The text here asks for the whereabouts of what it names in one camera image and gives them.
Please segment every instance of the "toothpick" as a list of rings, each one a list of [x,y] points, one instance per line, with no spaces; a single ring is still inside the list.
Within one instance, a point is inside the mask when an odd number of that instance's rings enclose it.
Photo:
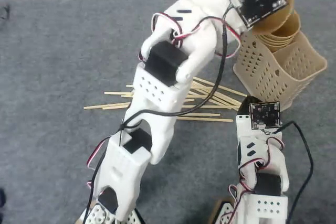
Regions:
[[[197,85],[201,87],[201,90],[203,90],[203,87],[206,88],[206,86],[204,86],[204,85],[202,85],[202,84],[200,84],[200,83],[198,83],[196,81],[194,81],[194,82],[197,83]],[[239,101],[237,101],[235,99],[232,99],[231,97],[228,97],[227,95],[219,93],[218,91],[215,92],[213,99],[215,99],[215,100],[217,100],[219,102],[223,102],[223,104],[226,104],[228,102],[230,104],[237,105],[237,106],[241,105],[241,103]]]
[[[132,92],[104,92],[104,94],[111,94],[111,95],[132,95]]]
[[[193,108],[195,105],[183,105],[182,107]],[[239,109],[239,107],[234,105],[204,105],[201,109]]]
[[[104,105],[94,105],[94,106],[87,106],[83,109],[85,110],[92,110],[92,109],[102,109],[107,107],[114,107],[114,106],[121,106],[121,105],[129,105],[129,102],[123,102],[123,103],[113,103],[113,104],[104,104]]]
[[[194,79],[197,80],[197,81],[200,81],[200,82],[202,82],[202,83],[208,84],[208,85],[212,85],[212,86],[215,85],[213,82],[206,81],[206,80],[203,80],[203,79],[198,78],[198,77],[194,77]],[[242,97],[247,97],[247,95],[245,95],[245,94],[243,94],[243,93],[241,93],[241,92],[239,92],[239,91],[236,91],[236,90],[233,90],[233,89],[229,89],[229,88],[224,87],[224,86],[221,86],[221,85],[219,85],[218,87],[219,87],[220,89],[223,89],[223,90],[225,90],[225,91],[231,92],[231,93],[233,93],[233,94],[241,95]]]
[[[226,122],[232,123],[232,119],[219,119],[219,118],[187,118],[187,117],[179,117],[178,120],[185,120],[185,121],[205,121],[205,122]]]
[[[215,113],[189,113],[183,116],[220,116],[220,114]]]
[[[104,107],[103,110],[125,109],[127,107],[128,107],[128,105],[112,106],[112,107]]]
[[[185,99],[184,102],[194,102],[195,99]]]

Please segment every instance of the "beige plastic basket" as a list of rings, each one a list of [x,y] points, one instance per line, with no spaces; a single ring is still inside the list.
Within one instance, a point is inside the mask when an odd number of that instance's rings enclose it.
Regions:
[[[265,102],[280,101],[281,110],[327,68],[327,61],[310,45],[302,32],[293,43],[275,53],[252,33],[241,38],[242,47],[234,72],[247,91]]]

